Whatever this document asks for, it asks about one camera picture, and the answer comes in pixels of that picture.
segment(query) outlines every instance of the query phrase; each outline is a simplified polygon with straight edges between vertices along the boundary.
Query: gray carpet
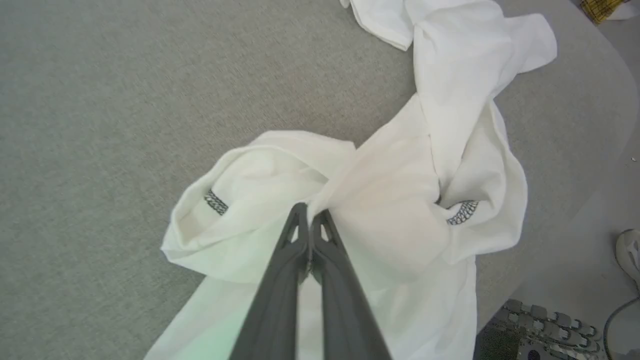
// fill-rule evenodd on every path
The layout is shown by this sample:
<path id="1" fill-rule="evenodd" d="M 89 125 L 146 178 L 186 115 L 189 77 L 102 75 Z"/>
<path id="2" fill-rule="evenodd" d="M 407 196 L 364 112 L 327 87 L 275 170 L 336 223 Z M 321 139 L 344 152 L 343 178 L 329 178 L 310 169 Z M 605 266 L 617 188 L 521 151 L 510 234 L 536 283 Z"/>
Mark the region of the gray carpet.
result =
<path id="1" fill-rule="evenodd" d="M 598 29 L 640 84 L 640 17 L 606 21 Z M 639 125 L 606 173 L 605 181 L 560 234 L 569 241 L 558 244 L 556 251 L 548 254 L 546 267 L 532 274 L 513 294 L 516 299 L 571 314 L 600 329 L 618 306 L 637 296 L 635 282 L 615 260 L 614 244 L 620 231 L 640 227 Z M 620 313 L 609 330 L 612 350 L 626 354 L 640 347 L 640 305 Z"/>
<path id="2" fill-rule="evenodd" d="M 478 261 L 481 323 L 635 120 L 621 60 L 561 3 L 506 5 L 543 12 L 559 58 L 497 99 L 530 204 L 521 245 Z M 414 91 L 411 52 L 337 0 L 0 1 L 0 357 L 142 358 L 201 279 L 159 251 L 190 182 L 266 130 L 362 143 Z"/>

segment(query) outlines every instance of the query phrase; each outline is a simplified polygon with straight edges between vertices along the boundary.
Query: fold of fabric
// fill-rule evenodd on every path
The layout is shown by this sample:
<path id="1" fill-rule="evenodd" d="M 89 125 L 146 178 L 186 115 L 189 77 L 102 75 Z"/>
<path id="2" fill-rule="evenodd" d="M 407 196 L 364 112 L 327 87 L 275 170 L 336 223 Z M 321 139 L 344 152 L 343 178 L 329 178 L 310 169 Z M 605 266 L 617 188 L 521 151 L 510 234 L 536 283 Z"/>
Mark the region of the fold of fabric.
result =
<path id="1" fill-rule="evenodd" d="M 394 359 L 470 359 L 475 255 L 517 243 L 524 172 L 493 98 L 555 58 L 541 15 L 492 1 L 352 0 L 358 23 L 414 44 L 417 93 L 359 148 L 271 131 L 226 153 L 171 213 L 162 250 L 207 277 L 147 359 L 226 359 L 297 202 L 329 209 Z M 321 290 L 301 286 L 299 358 L 322 356 Z"/>

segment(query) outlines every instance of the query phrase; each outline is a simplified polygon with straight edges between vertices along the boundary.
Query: gray fabric surface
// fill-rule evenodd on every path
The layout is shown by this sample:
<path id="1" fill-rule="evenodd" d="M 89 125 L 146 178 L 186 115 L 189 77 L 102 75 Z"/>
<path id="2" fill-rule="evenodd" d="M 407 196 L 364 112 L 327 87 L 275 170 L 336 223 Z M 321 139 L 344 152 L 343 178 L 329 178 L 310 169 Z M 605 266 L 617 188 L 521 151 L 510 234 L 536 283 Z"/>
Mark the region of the gray fabric surface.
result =
<path id="1" fill-rule="evenodd" d="M 551 65 L 497 99 L 529 179 L 521 245 L 478 260 L 479 321 L 544 262 L 619 153 L 637 95 L 557 0 Z M 415 91 L 411 52 L 337 0 L 0 2 L 0 354 L 139 359 L 201 277 L 159 245 L 180 193 L 270 129 L 361 143 Z"/>

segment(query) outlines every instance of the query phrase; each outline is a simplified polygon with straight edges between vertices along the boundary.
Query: white sneaker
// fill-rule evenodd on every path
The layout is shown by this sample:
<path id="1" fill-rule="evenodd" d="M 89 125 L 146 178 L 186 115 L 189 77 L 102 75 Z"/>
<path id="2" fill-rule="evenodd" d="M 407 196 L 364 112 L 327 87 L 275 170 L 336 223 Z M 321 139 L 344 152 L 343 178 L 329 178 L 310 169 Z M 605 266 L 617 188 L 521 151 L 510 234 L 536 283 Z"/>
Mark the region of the white sneaker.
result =
<path id="1" fill-rule="evenodd" d="M 640 230 L 629 229 L 618 236 L 616 260 L 640 291 Z"/>

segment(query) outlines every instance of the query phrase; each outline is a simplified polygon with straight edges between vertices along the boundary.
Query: yellow object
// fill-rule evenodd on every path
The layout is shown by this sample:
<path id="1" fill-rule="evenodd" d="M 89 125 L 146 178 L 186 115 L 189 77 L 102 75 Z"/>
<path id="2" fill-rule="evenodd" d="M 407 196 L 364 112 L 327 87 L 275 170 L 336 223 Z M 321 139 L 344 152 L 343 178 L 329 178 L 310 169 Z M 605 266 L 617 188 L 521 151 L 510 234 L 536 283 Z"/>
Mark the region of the yellow object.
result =
<path id="1" fill-rule="evenodd" d="M 582 0 L 580 7 L 591 21 L 599 24 L 606 20 L 622 2 L 623 0 Z"/>

